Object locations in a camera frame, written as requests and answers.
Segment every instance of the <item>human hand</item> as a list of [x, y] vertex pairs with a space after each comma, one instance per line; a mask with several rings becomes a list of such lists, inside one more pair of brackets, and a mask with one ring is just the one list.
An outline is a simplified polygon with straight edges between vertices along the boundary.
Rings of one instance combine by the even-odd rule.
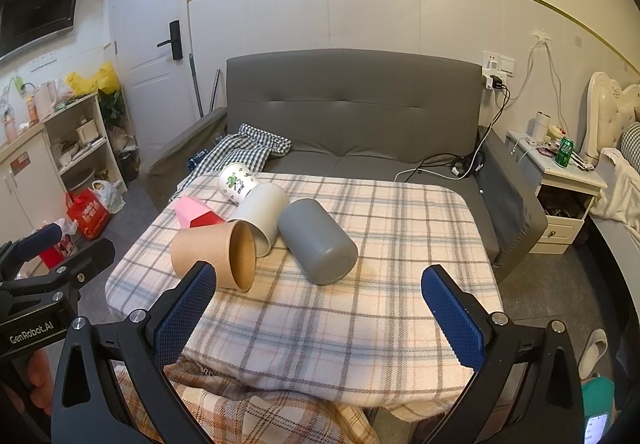
[[[49, 368], [49, 357], [42, 348], [36, 350], [29, 359], [27, 363], [27, 377], [33, 385], [30, 393], [31, 402], [37, 408], [42, 408], [44, 413], [51, 416], [53, 378], [51, 377], [51, 369]], [[14, 404], [15, 409], [22, 413], [24, 411], [24, 402], [22, 399], [7, 385], [3, 384], [2, 386]]]

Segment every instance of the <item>white slipper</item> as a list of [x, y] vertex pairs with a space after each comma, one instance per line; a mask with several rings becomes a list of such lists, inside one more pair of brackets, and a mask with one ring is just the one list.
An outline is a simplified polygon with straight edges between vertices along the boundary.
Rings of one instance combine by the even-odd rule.
[[584, 346], [580, 361], [578, 362], [578, 374], [580, 379], [586, 379], [593, 372], [593, 367], [607, 351], [607, 335], [602, 329], [595, 329], [587, 344]]

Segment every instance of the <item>green can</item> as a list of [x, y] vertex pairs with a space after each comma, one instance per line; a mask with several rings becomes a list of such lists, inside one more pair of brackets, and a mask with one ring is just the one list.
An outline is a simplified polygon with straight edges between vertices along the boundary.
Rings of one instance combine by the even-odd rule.
[[566, 168], [571, 161], [571, 154], [574, 152], [574, 142], [566, 137], [560, 139], [560, 148], [556, 153], [556, 164]]

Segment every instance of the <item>sofa cushion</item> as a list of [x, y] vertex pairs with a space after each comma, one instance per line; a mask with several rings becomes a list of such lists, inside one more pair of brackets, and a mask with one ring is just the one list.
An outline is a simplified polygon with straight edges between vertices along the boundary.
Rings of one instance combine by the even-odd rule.
[[[327, 153], [291, 151], [284, 157], [269, 160], [264, 170], [274, 173], [296, 173], [300, 175], [392, 181], [398, 172], [414, 167], [415, 165], [412, 164], [366, 155], [336, 157], [335, 155]], [[400, 180], [403, 181], [406, 177], [408, 177], [408, 174], [404, 174]], [[466, 177], [461, 180], [448, 180], [435, 175], [416, 173], [411, 178], [411, 182], [434, 184], [458, 193], [465, 200], [469, 211], [471, 211], [476, 221], [489, 260], [491, 262], [494, 261], [500, 251], [498, 239], [495, 236], [494, 225], [491, 222], [489, 212], [484, 205], [482, 195], [474, 177]]]
[[334, 174], [334, 168], [339, 159], [337, 155], [330, 153], [290, 151], [284, 157], [269, 159], [263, 171], [329, 177]]
[[481, 67], [358, 49], [268, 52], [227, 62], [228, 128], [282, 135], [294, 150], [418, 163], [473, 150]]

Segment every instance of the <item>white tumbler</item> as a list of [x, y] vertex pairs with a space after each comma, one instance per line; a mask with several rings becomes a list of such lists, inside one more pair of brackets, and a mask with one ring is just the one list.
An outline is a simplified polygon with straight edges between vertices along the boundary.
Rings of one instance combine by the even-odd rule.
[[280, 186], [262, 182], [244, 198], [228, 222], [237, 219], [248, 223], [254, 235], [255, 256], [263, 257], [278, 236], [278, 218], [289, 204], [289, 196]]
[[546, 137], [546, 131], [549, 129], [549, 123], [551, 122], [551, 116], [547, 116], [543, 112], [536, 114], [536, 124], [533, 126], [533, 138], [537, 143], [544, 143]]
[[218, 177], [218, 189], [226, 198], [240, 204], [260, 184], [243, 163], [227, 164]]

